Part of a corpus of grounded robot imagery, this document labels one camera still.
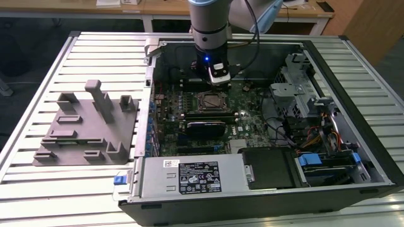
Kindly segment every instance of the aluminum slatted table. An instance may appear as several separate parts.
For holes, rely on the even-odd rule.
[[[10,141],[0,154],[0,226],[138,226],[114,199],[128,196],[128,186],[114,191],[112,178],[132,169],[120,166],[31,165],[34,154],[48,131],[62,92],[91,98],[84,92],[88,79],[103,82],[111,98],[132,95],[140,101],[148,66],[144,46],[148,38],[191,38],[190,34],[90,33],[71,36],[46,76]],[[234,35],[234,38],[251,38]],[[352,46],[336,36],[266,35],[262,39],[312,40],[323,58],[399,167],[404,169],[404,103],[370,63]],[[324,94],[324,84],[319,81]],[[135,125],[132,144],[136,147]],[[287,226],[403,226],[404,195],[396,193],[363,201],[332,213],[303,214],[187,225],[254,227]]]

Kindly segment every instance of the circuit board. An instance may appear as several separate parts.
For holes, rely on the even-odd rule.
[[[262,89],[247,87],[246,82],[232,82],[231,89],[223,92],[228,108],[238,115],[236,124],[226,125],[223,137],[214,140],[188,140],[187,144],[179,144],[179,138],[187,135],[180,132],[184,112],[192,112],[199,108],[198,95],[200,92],[184,92],[179,86],[163,89],[164,98],[160,104],[159,125],[160,128],[160,156],[183,156],[179,148],[214,147],[214,154],[230,154],[228,142],[236,139],[246,139],[248,147],[271,146],[267,128],[262,119]]]

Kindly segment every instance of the floor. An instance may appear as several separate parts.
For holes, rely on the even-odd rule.
[[[155,21],[156,32],[187,32],[188,29],[190,23],[184,21]],[[6,83],[14,83],[10,86],[15,91],[12,97],[0,96],[0,150],[72,30],[143,32],[143,23],[140,20],[63,19],[62,26],[55,26],[51,19],[0,18],[0,39],[12,36],[31,62],[31,70],[26,74],[18,77],[7,77],[0,74]],[[3,48],[11,50],[10,48],[14,47],[4,46],[4,43],[0,42],[0,50]],[[402,86],[403,62],[404,39],[399,41],[376,67],[402,98],[404,98],[404,87]]]

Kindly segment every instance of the table leg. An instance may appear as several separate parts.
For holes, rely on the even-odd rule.
[[[154,32],[154,16],[152,15],[142,15],[144,32]]]
[[[318,23],[315,24],[310,35],[322,35],[324,28],[327,26],[328,20],[330,20],[330,18],[327,18],[327,17],[318,19]]]

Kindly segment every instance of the cpu socket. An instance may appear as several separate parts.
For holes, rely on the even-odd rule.
[[[196,95],[198,109],[200,113],[227,113],[231,109],[226,104],[226,93],[223,92],[203,92]]]

